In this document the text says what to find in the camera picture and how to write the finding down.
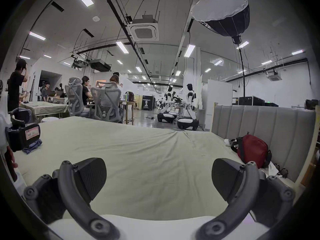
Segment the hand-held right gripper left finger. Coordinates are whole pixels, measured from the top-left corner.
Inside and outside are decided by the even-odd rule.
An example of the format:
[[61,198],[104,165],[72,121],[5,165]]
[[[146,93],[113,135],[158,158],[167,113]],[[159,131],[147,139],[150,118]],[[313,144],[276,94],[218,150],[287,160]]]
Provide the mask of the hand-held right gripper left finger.
[[94,239],[117,240],[120,232],[110,221],[91,209],[106,182],[107,170],[102,158],[88,158],[72,164],[64,160],[52,176],[43,174],[24,189],[31,210],[46,224],[62,219],[68,211],[76,223]]

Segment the person's left hand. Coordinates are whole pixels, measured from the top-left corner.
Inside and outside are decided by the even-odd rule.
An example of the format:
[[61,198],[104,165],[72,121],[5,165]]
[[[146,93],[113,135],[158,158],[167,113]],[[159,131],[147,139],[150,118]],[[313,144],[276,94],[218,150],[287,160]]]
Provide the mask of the person's left hand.
[[18,168],[18,164],[15,162],[13,151],[9,145],[7,146],[7,150],[4,155],[5,155],[5,161],[6,161],[10,176],[13,182],[16,182],[18,179],[18,176],[14,169]]

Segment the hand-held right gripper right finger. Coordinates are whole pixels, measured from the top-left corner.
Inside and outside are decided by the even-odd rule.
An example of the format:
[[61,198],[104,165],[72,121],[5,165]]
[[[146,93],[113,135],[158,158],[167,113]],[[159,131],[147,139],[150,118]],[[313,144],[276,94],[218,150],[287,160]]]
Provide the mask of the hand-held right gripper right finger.
[[221,240],[234,231],[250,213],[268,228],[280,222],[292,208],[295,192],[277,176],[266,176],[255,162],[241,164],[228,158],[214,161],[211,178],[227,208],[204,223],[197,240]]

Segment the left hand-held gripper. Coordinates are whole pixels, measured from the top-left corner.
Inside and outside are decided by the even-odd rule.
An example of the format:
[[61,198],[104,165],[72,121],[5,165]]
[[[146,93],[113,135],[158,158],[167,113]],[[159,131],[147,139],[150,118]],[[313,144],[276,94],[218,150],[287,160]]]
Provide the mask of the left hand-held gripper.
[[0,146],[10,146],[13,152],[29,147],[40,138],[41,130],[32,119],[30,109],[18,107],[9,114],[1,111]]

